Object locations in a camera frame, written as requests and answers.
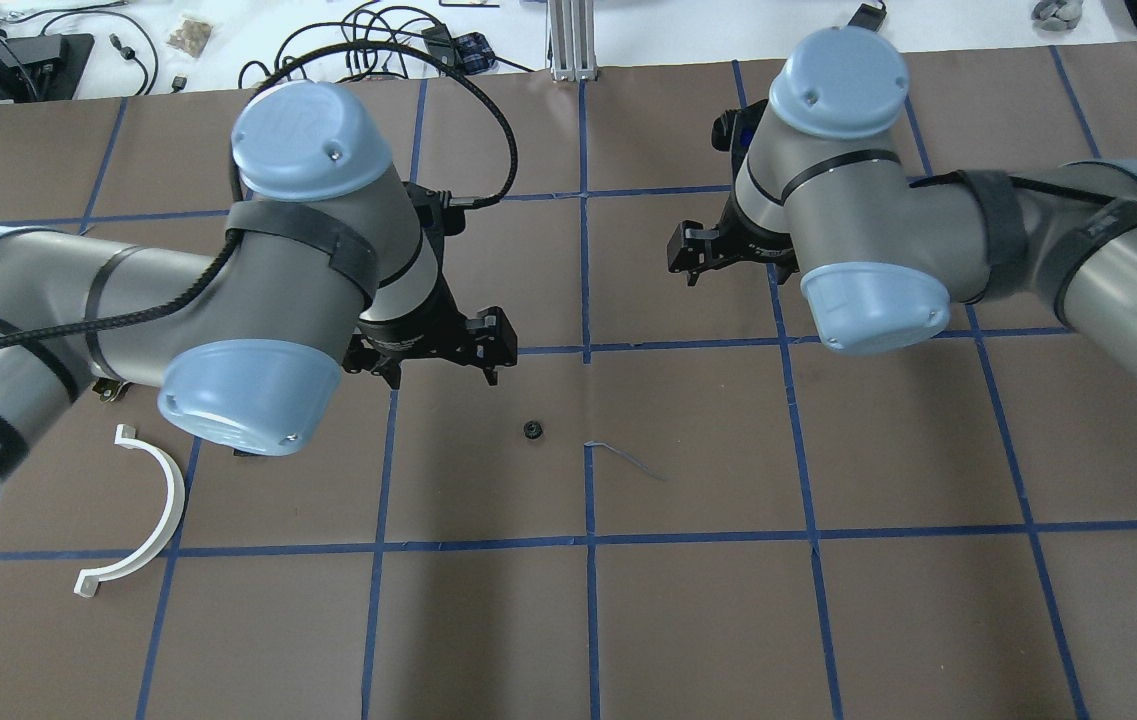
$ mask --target blue tape line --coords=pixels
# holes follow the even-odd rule
[[[773,321],[777,323],[777,337],[788,337],[786,318],[782,315],[782,299],[777,283],[777,266],[767,265],[767,292],[773,303]],[[782,351],[782,379],[786,384],[786,405],[791,419],[791,435],[795,441],[795,460],[800,473],[800,496],[804,498],[804,528],[810,541],[810,561],[812,565],[812,589],[816,596],[816,616],[821,630],[821,649],[825,656],[825,678],[830,688],[830,711],[836,720],[843,720],[843,696],[839,693],[839,671],[835,659],[835,638],[830,632],[830,609],[825,597],[825,570],[821,568],[821,530],[816,523],[816,510],[812,502],[812,483],[810,466],[804,446],[804,425],[800,422],[800,405],[795,392],[795,373],[792,373],[791,350],[789,342],[778,342]]]
[[[887,539],[956,536],[1007,536],[1007,533],[1137,532],[1137,520],[1070,520],[1034,525],[921,525],[915,528],[825,528],[821,539]],[[466,552],[513,551],[530,547],[588,546],[588,544],[777,543],[806,541],[807,530],[723,530],[704,533],[605,533],[600,536],[542,536],[485,539],[484,541],[399,541],[266,544],[266,546],[181,547],[181,557],[267,557],[280,555],[356,555],[364,552]],[[0,552],[0,561],[98,560],[128,555],[130,551],[24,551]],[[169,551],[158,557],[167,557]]]
[[[778,344],[774,337],[735,337],[724,340],[663,340],[649,342],[607,342],[591,346],[592,351],[631,351],[631,350],[686,350],[699,347],[756,347]]]
[[[1070,99],[1071,108],[1074,108],[1074,117],[1079,121],[1079,127],[1084,130],[1084,140],[1088,141],[1088,151],[1093,158],[1099,158],[1102,151],[1098,150],[1097,140],[1093,136],[1093,129],[1088,127],[1088,118],[1084,117],[1084,106],[1079,105],[1079,96],[1074,94],[1074,86],[1070,83],[1067,74],[1067,66],[1061,61],[1061,53],[1056,45],[1048,45],[1048,53],[1052,53],[1052,63],[1057,67],[1057,77],[1061,77],[1061,85],[1067,89],[1067,97]]]
[[[750,102],[746,100],[746,83],[741,78],[741,64],[737,60],[732,60],[732,80],[737,84],[737,105],[745,109]]]
[[[88,197],[88,206],[84,208],[83,220],[78,223],[78,232],[83,233],[88,229],[89,217],[97,206],[97,197],[101,195],[101,185],[106,182],[106,169],[110,168],[110,156],[115,155],[115,142],[119,140],[119,129],[124,127],[124,113],[128,110],[128,98],[121,97],[119,110],[115,114],[115,127],[110,131],[110,140],[106,141],[106,155],[102,155],[101,167],[97,168],[97,180],[92,183],[92,195]]]
[[[600,720],[599,696],[599,571],[595,548],[595,447],[582,446],[582,469],[586,474],[586,631],[590,656],[590,717]]]
[[[924,167],[924,176],[932,176],[933,162],[928,158],[928,149],[924,147],[924,135],[920,132],[919,118],[915,115],[915,105],[910,101],[910,96],[906,96],[906,119],[910,121],[910,134],[915,136],[915,150],[919,151],[920,164]]]
[[[696,544],[806,541],[807,530],[719,530],[707,533],[615,533],[596,536],[595,544]]]
[[[390,471],[395,464],[395,425],[399,417],[399,391],[390,391],[390,411],[385,414],[385,450],[381,456],[381,495],[377,498],[376,547],[385,543],[385,519],[390,512]],[[385,553],[377,551],[372,556],[372,580],[368,584],[368,624],[363,634],[363,678],[359,688],[362,720],[368,720],[372,703],[372,660],[377,649],[377,616],[381,610],[381,568]]]
[[[1007,456],[1009,470],[1012,474],[1012,486],[1016,491],[1016,502],[1021,505],[1021,518],[1028,529],[1030,539],[1030,552],[1034,554],[1035,573],[1039,576],[1039,586],[1043,588],[1044,602],[1048,606],[1048,620],[1052,623],[1053,637],[1057,642],[1057,652],[1061,655],[1062,670],[1067,673],[1067,687],[1070,688],[1070,698],[1074,703],[1074,714],[1084,719],[1088,717],[1088,707],[1084,704],[1084,692],[1080,689],[1079,676],[1074,673],[1074,660],[1071,657],[1070,644],[1067,643],[1067,630],[1061,623],[1061,612],[1057,610],[1057,596],[1052,588],[1052,579],[1048,578],[1048,564],[1044,560],[1039,535],[1035,530],[1034,512],[1030,511],[1030,498],[1026,495],[1024,479],[1021,477],[1021,466],[1016,462],[1016,450],[1012,446],[1012,433],[1009,430],[1007,416],[1004,415],[1003,400],[999,398],[999,388],[994,381],[994,370],[990,365],[990,356],[985,348],[985,340],[981,336],[981,324],[976,317],[972,307],[965,307],[969,322],[972,324],[972,340],[976,342],[976,354],[981,363],[981,374],[985,376],[985,387],[990,394],[990,405],[994,409],[994,420],[999,428],[999,438],[1003,441],[1003,452]]]
[[[966,536],[1016,536],[1029,532],[1015,525],[940,525],[923,528],[841,528],[821,530],[821,539],[948,538]]]
[[[568,200],[576,199],[578,197],[581,197],[581,192],[531,192],[524,195],[507,195],[501,199],[501,201]]]
[[[1049,336],[1049,334],[1073,334],[1074,331],[1070,328],[1012,328],[1004,329],[1004,331],[987,331],[984,329],[981,334],[985,337],[1035,337],[1035,336]]]
[[[139,220],[186,220],[186,218],[224,218],[230,214],[225,210],[184,210],[180,213],[147,213],[143,215],[93,215],[89,223],[135,223]]]
[[[518,355],[576,355],[581,351],[580,345],[546,345],[541,347],[521,347]]]
[[[1104,533],[1137,530],[1137,520],[1076,520],[1065,523],[1036,523],[1039,533]]]
[[[586,147],[590,142],[590,135],[587,133],[587,119],[586,119],[586,83],[576,83],[576,187],[582,193],[590,190],[590,182],[588,182],[587,164],[586,164]]]
[[[15,551],[0,552],[0,561],[10,560],[119,560],[133,551]]]
[[[0,225],[77,225],[78,218],[41,218],[41,220],[0,220]]]
[[[562,547],[586,544],[581,536],[485,539],[484,541],[404,541],[385,543],[385,552],[468,552],[515,551],[521,547]]]
[[[185,464],[185,497],[189,508],[190,488],[194,487],[194,473],[199,466],[199,448],[204,446],[201,438],[190,442],[190,457]],[[146,648],[146,665],[142,669],[142,687],[136,694],[136,720],[144,720],[146,707],[151,701],[151,680],[155,678],[155,660],[160,653],[160,638],[164,635],[164,620],[167,618],[167,601],[172,594],[172,576],[176,571],[176,558],[181,555],[181,533],[185,530],[185,515],[181,516],[176,532],[172,533],[171,552],[164,564],[164,584],[160,585],[160,598],[155,605],[155,624],[151,629],[151,642]]]
[[[633,197],[637,195],[692,195],[697,192],[728,192],[731,184],[692,184],[691,187],[638,187],[629,190],[592,190],[590,197]]]
[[[590,365],[590,214],[581,199],[581,361]]]
[[[586,83],[576,83],[576,172],[580,174],[581,188],[581,361],[590,365],[590,212],[586,208],[588,201],[588,164],[586,158]]]
[[[417,168],[421,167],[421,129],[426,123],[426,81],[421,81],[421,90],[417,91],[417,124],[412,131],[412,168],[408,173],[408,182],[417,182]]]

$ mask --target grid of blue tape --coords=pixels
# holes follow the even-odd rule
[[[1080,131],[1084,132],[1089,149],[1094,156],[1099,156],[1097,142],[1095,142],[1089,127],[1088,119],[1085,118],[1084,108],[1074,96],[1074,88],[1071,86],[1070,77],[1067,74],[1065,65],[1062,64],[1061,55],[1056,47],[1049,49],[1057,74],[1062,81],[1063,91],[1067,92],[1076,117],[1079,119]],[[742,85],[741,67],[737,60],[732,60],[733,80],[737,86],[738,101],[741,106],[747,102],[745,86]],[[416,181],[421,159],[421,135],[422,122],[426,113],[426,83],[421,83],[417,100],[416,129],[414,129],[410,179]],[[94,223],[132,222],[132,220],[179,220],[179,218],[201,218],[217,217],[225,215],[226,210],[200,210],[186,213],[153,213],[139,215],[94,215],[93,208],[101,184],[106,177],[110,158],[114,154],[115,142],[119,136],[125,113],[128,109],[128,99],[121,99],[110,140],[107,142],[101,167],[98,169],[88,207],[83,215],[76,218],[33,218],[33,220],[7,220],[5,224],[78,224],[80,232],[84,227]],[[907,99],[906,115],[910,122],[912,135],[919,150],[926,174],[932,174],[932,164],[929,160],[928,149],[923,135],[920,133],[919,122],[915,115],[914,105]],[[533,538],[509,538],[489,539],[489,541],[458,541],[458,543],[387,543],[385,541],[385,519],[388,518],[388,503],[390,497],[391,461],[395,456],[395,421],[398,414],[398,391],[390,395],[390,411],[385,419],[385,455],[382,462],[381,494],[377,507],[377,528],[374,543],[334,543],[334,544],[293,544],[293,546],[257,546],[257,547],[183,547],[181,546],[181,528],[172,537],[171,546],[163,553],[164,579],[161,579],[160,597],[158,597],[155,623],[149,639],[146,664],[140,684],[140,693],[136,701],[138,719],[146,715],[147,703],[149,701],[149,688],[153,678],[155,662],[160,648],[161,632],[164,632],[164,619],[169,601],[172,578],[174,578],[176,564],[180,557],[234,557],[234,556],[276,556],[276,555],[322,555],[322,553],[372,553],[372,576],[368,597],[367,618],[367,640],[364,647],[364,660],[362,671],[362,705],[363,719],[367,719],[371,707],[372,696],[372,673],[375,667],[377,614],[381,591],[381,568],[382,558],[387,552],[464,552],[464,551],[506,551],[507,548],[534,548],[534,547],[586,547],[586,588],[587,588],[587,631],[588,631],[588,664],[590,664],[590,712],[592,720],[599,720],[603,715],[600,703],[600,671],[599,671],[599,606],[597,606],[597,577],[596,577],[596,547],[609,546],[611,544],[647,544],[647,543],[769,543],[789,541],[808,543],[812,552],[811,570],[812,582],[814,582],[815,601],[818,609],[818,621],[820,623],[821,644],[825,656],[827,680],[829,684],[830,707],[836,719],[843,719],[843,698],[839,693],[838,662],[833,643],[832,629],[830,629],[830,616],[825,599],[825,584],[823,568],[821,568],[820,544],[824,539],[868,539],[868,538],[906,538],[906,537],[965,537],[965,536],[1001,536],[1002,533],[1019,533],[1026,536],[1031,544],[1034,552],[1035,569],[1038,571],[1039,582],[1043,588],[1044,602],[1047,605],[1049,620],[1054,638],[1061,655],[1063,673],[1067,676],[1067,685],[1070,688],[1074,713],[1080,719],[1088,717],[1088,709],[1084,702],[1084,693],[1080,689],[1079,679],[1074,672],[1074,661],[1071,659],[1070,644],[1067,642],[1065,629],[1061,623],[1061,615],[1057,610],[1056,598],[1052,588],[1052,580],[1045,564],[1039,536],[1043,533],[1088,533],[1088,532],[1114,532],[1115,530],[1137,530],[1137,520],[1103,520],[1103,521],[1074,521],[1073,523],[1038,523],[1034,519],[1034,511],[1030,507],[1028,493],[1024,490],[1021,471],[1016,464],[1016,450],[1012,445],[1012,437],[1009,430],[1007,420],[1003,414],[1003,404],[999,398],[999,389],[990,366],[985,338],[989,337],[1012,337],[1012,336],[1041,336],[1062,334],[1068,332],[1063,328],[1013,328],[1013,329],[984,329],[978,315],[972,307],[966,307],[966,318],[971,329],[966,331],[946,331],[939,333],[941,338],[971,338],[974,342],[976,354],[978,354],[985,382],[989,391],[991,411],[996,416],[999,435],[1003,441],[1004,452],[1007,455],[1009,467],[1012,482],[1016,489],[1016,497],[1021,503],[1022,523],[1020,524],[993,524],[993,525],[956,525],[956,527],[911,527],[911,528],[820,528],[816,518],[814,502],[812,502],[812,489],[810,474],[807,474],[807,461],[804,448],[804,430],[802,430],[800,405],[795,392],[795,381],[792,381],[791,357],[789,347],[794,345],[819,342],[814,336],[795,337],[786,331],[786,320],[782,313],[782,305],[779,299],[779,288],[777,274],[772,266],[767,268],[769,296],[772,301],[774,321],[777,324],[775,337],[755,338],[728,338],[728,340],[704,340],[704,341],[667,341],[667,342],[639,342],[639,344],[603,344],[596,345],[590,338],[590,231],[588,231],[588,200],[592,197],[623,197],[638,195],[681,195],[699,192],[727,192],[731,190],[728,184],[713,184],[713,187],[650,187],[632,188],[632,190],[588,190],[588,163],[587,163],[587,92],[586,85],[578,90],[578,142],[580,143],[580,169],[581,183],[576,192],[556,193],[531,193],[511,195],[508,200],[513,201],[539,201],[539,200],[563,200],[578,199],[581,204],[581,304],[582,304],[582,342],[573,346],[550,346],[550,347],[526,347],[521,348],[524,355],[555,355],[572,354],[582,356],[582,362],[591,363],[591,355],[595,351],[644,351],[644,350],[674,350],[674,348],[695,347],[746,347],[746,346],[774,346],[780,354],[780,370],[786,387],[787,407],[789,421],[791,421],[792,441],[795,442],[796,460],[798,462],[798,475],[800,475],[800,496],[804,500],[805,528],[802,530],[760,530],[758,532],[708,532],[708,533],[605,533],[601,536],[595,530],[595,478],[594,478],[594,448],[583,448],[583,475],[586,475],[586,533],[582,536],[554,536]],[[192,482],[198,466],[199,450],[202,441],[198,438],[192,442],[186,471],[186,491],[192,491]],[[88,558],[116,558],[128,555],[125,548],[110,548],[109,551],[30,551],[30,552],[0,552],[0,561],[11,560],[88,560]]]

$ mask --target power adapter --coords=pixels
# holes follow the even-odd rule
[[[457,53],[457,44],[453,42],[453,33],[448,32],[448,26],[443,23],[435,24],[421,31],[422,40],[426,41],[426,51],[434,56],[437,60],[455,68],[460,64]]]
[[[848,20],[848,26],[850,27],[864,27],[869,28],[870,32],[879,32],[879,28],[883,26],[883,18],[888,17],[888,6],[880,5],[875,8],[873,5],[862,3],[857,11],[852,15],[852,19]]]

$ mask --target semicircular bracket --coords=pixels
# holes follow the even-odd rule
[[[160,450],[150,442],[139,441],[136,429],[132,425],[119,425],[115,428],[115,445],[131,450],[144,450],[151,454],[164,469],[164,480],[167,486],[167,500],[164,503],[164,512],[160,521],[151,532],[151,537],[146,538],[146,543],[136,551],[119,562],[106,565],[105,568],[90,568],[78,571],[78,581],[75,582],[75,594],[80,597],[92,597],[97,594],[97,586],[106,580],[117,580],[135,573],[142,569],[147,562],[155,558],[164,551],[172,533],[176,532],[176,527],[181,523],[181,512],[185,510],[185,483],[181,480],[181,469],[176,461],[167,452]]]

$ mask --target black cable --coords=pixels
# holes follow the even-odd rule
[[[479,100],[480,104],[483,105],[484,108],[492,115],[492,118],[495,118],[496,123],[498,123],[499,126],[501,127],[501,133],[505,135],[505,142],[507,142],[507,150],[509,151],[509,157],[511,157],[509,172],[507,173],[507,177],[505,177],[505,181],[501,183],[500,190],[485,197],[476,197],[476,199],[468,201],[467,208],[468,209],[490,208],[490,206],[497,205],[511,191],[511,187],[514,187],[514,177],[516,177],[516,174],[518,173],[518,146],[516,143],[516,140],[514,140],[514,129],[511,127],[509,121],[505,119],[505,114],[503,114],[501,109],[498,108],[498,106],[496,106],[496,102],[492,101],[491,97],[487,96],[484,91],[480,90],[480,86],[471,82],[471,78],[467,78],[466,74],[462,73],[457,68],[454,68],[451,65],[437,59],[433,55],[426,53],[426,51],[418,50],[416,49],[416,47],[413,45],[396,44],[395,42],[382,42],[380,40],[354,40],[350,42],[341,42],[341,44],[339,45],[321,47],[317,50],[310,50],[308,53],[299,56],[299,58],[297,60],[293,60],[293,63],[285,64],[283,68],[279,68],[274,73],[271,73],[271,76],[266,77],[265,82],[262,82],[262,86],[257,88],[257,92],[255,96],[260,94],[262,91],[265,91],[266,88],[268,86],[275,86],[276,83],[283,81],[283,78],[288,78],[288,74],[297,71],[297,68],[300,67],[300,65],[318,60],[319,58],[327,58],[327,56],[330,55],[347,53],[347,51],[350,50],[358,51],[366,49],[385,50],[389,53],[404,53],[408,55],[409,58],[416,58],[417,60],[422,60],[422,63],[425,63],[426,65],[431,65],[432,68],[435,68],[440,73],[443,73],[445,76],[454,78],[454,81],[457,81],[458,85],[466,88],[468,93],[474,96],[475,99]],[[230,160],[230,167],[233,169],[233,172],[231,172],[231,183],[230,183],[231,195],[238,195],[242,197],[243,187],[242,184],[239,183],[239,172],[235,168],[233,158],[231,158]]]
[[[43,100],[43,97],[39,94],[39,91],[34,86],[34,78],[30,76],[30,73],[27,73],[27,69],[25,69],[25,65],[20,63],[20,58],[16,56],[16,53],[13,51],[9,44],[7,44],[6,38],[2,35],[0,35],[0,45],[5,47],[7,53],[9,53],[13,57],[13,61],[16,63],[16,72],[20,74],[20,78],[24,78],[25,86],[30,88],[30,99],[36,102]]]
[[[284,55],[284,61],[285,63],[292,63],[292,60],[294,60],[294,59],[297,59],[297,58],[293,58],[292,55]],[[308,76],[308,74],[306,74],[306,68],[297,68],[297,69],[302,71],[302,78],[312,78],[312,76]]]
[[[432,67],[435,67],[439,72],[443,73],[445,76],[454,78],[454,81],[457,81],[460,86],[466,88],[468,93],[474,96],[475,99],[492,114],[492,117],[496,118],[499,126],[501,126],[501,132],[505,135],[505,140],[507,140],[507,146],[511,151],[511,169],[505,179],[505,182],[501,184],[500,190],[487,197],[476,197],[476,199],[468,201],[466,206],[468,206],[470,209],[489,208],[489,206],[497,205],[505,197],[505,193],[511,191],[511,187],[514,184],[514,176],[516,176],[516,173],[518,172],[518,148],[516,147],[516,141],[514,141],[514,131],[511,129],[509,121],[505,119],[505,115],[501,114],[501,109],[496,106],[496,102],[492,101],[491,97],[480,90],[480,86],[476,86],[475,83],[468,81],[468,78],[464,76],[460,71],[441,63],[430,53],[423,53],[423,51],[417,50],[416,47],[398,45],[393,44],[393,42],[381,42],[376,40],[354,40],[350,42],[343,42],[340,45],[321,47],[318,50],[312,50],[308,53],[300,56],[297,60],[293,60],[293,63],[289,63],[284,65],[283,68],[271,73],[271,76],[266,77],[266,81],[262,83],[262,86],[257,88],[257,91],[254,92],[254,97],[260,96],[262,92],[265,92],[271,86],[275,86],[280,81],[288,77],[289,73],[297,71],[307,63],[312,63],[313,60],[317,60],[319,58],[326,58],[326,56],[330,55],[348,53],[348,51],[351,50],[385,50],[389,53],[407,53],[410,58],[416,58],[428,65],[432,65]],[[235,202],[243,201],[243,184],[242,181],[240,181],[239,167],[235,165],[233,154],[229,156],[229,168],[231,200],[234,200]],[[225,268],[226,264],[229,264],[230,256],[234,255],[234,251],[240,246],[240,242],[243,242],[243,231],[233,227],[229,229],[229,231],[226,231],[226,242],[221,247],[221,251],[217,253],[216,258],[213,258],[211,264],[208,264],[207,268],[204,268],[204,273],[199,275],[193,284],[190,284],[185,292],[174,297],[174,299],[166,301],[163,305],[148,307],[146,311],[134,311],[134,313],[111,315],[109,318],[83,320],[83,322],[80,323],[39,328],[33,329],[33,331],[20,331],[0,336],[0,350],[16,345],[41,342],[73,334],[113,331],[113,329],[148,323],[151,322],[151,320],[166,318],[166,316],[183,311],[188,305],[192,304],[199,295],[206,291],[208,285],[211,285],[211,281],[215,281],[217,274],[221,273],[221,270]]]
[[[142,38],[146,40],[146,43],[151,47],[151,56],[155,58],[155,74],[152,74],[151,83],[149,83],[149,86],[146,89],[143,96],[151,94],[151,91],[155,90],[155,82],[160,78],[160,51],[156,49],[155,40],[151,39],[151,33],[146,32],[142,24],[138,23],[133,18],[130,18],[124,13],[113,13],[113,10],[66,10],[66,13],[61,13],[60,15],[57,15],[57,17],[43,23],[43,27],[39,28],[39,35],[47,35],[48,28],[52,26],[52,23],[65,18],[73,18],[75,15],[110,15],[113,18],[121,18],[128,20],[128,23],[133,23],[133,27],[136,28],[136,32],[142,33]]]
[[[244,63],[244,67],[239,68],[239,82],[238,82],[239,90],[243,90],[244,73],[247,73],[248,68],[251,68],[254,65],[256,65],[256,67],[258,68],[262,68],[263,76],[269,77],[269,68],[266,67],[266,63],[262,63],[262,60],[248,60],[247,63]]]
[[[136,63],[136,66],[139,68],[142,68],[142,86],[139,86],[136,89],[136,92],[134,92],[133,97],[143,96],[143,94],[146,94],[146,91],[147,91],[147,88],[149,86],[149,83],[151,83],[151,72],[149,72],[146,68],[146,63],[140,61],[136,58],[136,55],[133,55],[133,61]]]
[[[512,68],[517,69],[517,71],[523,71],[525,73],[536,73],[537,72],[536,69],[532,69],[532,68],[528,67],[526,65],[521,65],[521,64],[518,64],[516,61],[507,60],[507,59],[503,58],[503,56],[499,56],[499,55],[495,55],[493,58],[498,63],[505,63],[505,64],[509,65]]]
[[[41,17],[41,15],[51,15],[52,13],[80,13],[80,10],[106,10],[110,8],[123,8],[124,5],[128,5],[128,0],[115,0],[114,3],[84,5],[83,8],[57,8],[55,10],[39,10],[39,13],[22,15],[18,19],[15,20],[0,17],[0,24],[7,24],[7,26],[15,26],[15,24],[27,23],[30,20],[33,20],[34,18]]]

